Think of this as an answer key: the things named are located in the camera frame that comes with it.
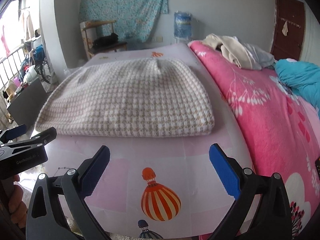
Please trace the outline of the left human hand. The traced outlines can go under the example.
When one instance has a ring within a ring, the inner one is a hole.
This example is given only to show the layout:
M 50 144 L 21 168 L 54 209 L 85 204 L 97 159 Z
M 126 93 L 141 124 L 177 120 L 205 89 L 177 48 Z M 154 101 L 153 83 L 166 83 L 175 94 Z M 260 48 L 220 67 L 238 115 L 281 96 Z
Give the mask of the left human hand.
M 27 222 L 27 206 L 22 201 L 23 190 L 19 185 L 14 184 L 14 190 L 9 200 L 10 219 L 20 229 L 25 228 Z

